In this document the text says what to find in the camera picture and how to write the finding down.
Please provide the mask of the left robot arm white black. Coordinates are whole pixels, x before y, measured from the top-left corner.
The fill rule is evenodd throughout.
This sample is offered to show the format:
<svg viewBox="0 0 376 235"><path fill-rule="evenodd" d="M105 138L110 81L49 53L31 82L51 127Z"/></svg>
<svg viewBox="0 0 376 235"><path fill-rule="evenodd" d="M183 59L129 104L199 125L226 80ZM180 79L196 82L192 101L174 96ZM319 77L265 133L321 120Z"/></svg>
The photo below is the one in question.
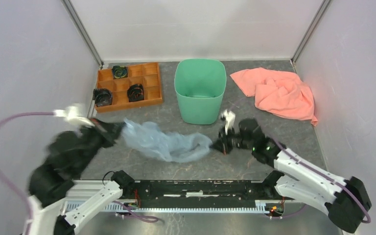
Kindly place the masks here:
<svg viewBox="0 0 376 235"><path fill-rule="evenodd" d="M124 171L115 172L111 180L75 210L61 214L67 193L102 148L112 147L120 138L125 122L106 123L90 119L90 126L80 126L80 133L65 131L48 147L48 156L33 170L28 184L28 202L32 216L27 219L25 235L76 235L116 199L134 194L134 179Z"/></svg>

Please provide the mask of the light blue plastic trash bag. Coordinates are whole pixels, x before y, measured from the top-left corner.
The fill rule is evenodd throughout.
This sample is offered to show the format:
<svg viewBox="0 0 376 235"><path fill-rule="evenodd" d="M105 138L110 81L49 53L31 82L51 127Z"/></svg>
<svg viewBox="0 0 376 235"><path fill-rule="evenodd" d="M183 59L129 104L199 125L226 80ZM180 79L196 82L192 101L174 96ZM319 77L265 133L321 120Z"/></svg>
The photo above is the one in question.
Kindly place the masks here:
<svg viewBox="0 0 376 235"><path fill-rule="evenodd" d="M212 140L201 134L163 132L154 122L142 124L125 119L122 137L129 148L163 162L188 163L209 154Z"/></svg>

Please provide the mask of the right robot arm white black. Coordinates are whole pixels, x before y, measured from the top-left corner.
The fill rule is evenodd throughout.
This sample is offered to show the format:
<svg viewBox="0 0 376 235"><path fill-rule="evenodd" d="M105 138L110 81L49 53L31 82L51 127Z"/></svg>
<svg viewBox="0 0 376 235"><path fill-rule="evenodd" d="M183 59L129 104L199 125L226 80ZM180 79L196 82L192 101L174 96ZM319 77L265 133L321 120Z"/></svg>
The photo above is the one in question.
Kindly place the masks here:
<svg viewBox="0 0 376 235"><path fill-rule="evenodd" d="M274 179L265 180L263 194L270 200L291 198L324 213L338 228L355 233L362 223L371 223L372 207L364 183L330 173L305 160L291 148L264 134L254 118L245 118L234 129L235 116L222 114L224 122L212 148L229 154L233 149L250 150L261 164L270 166Z"/></svg>

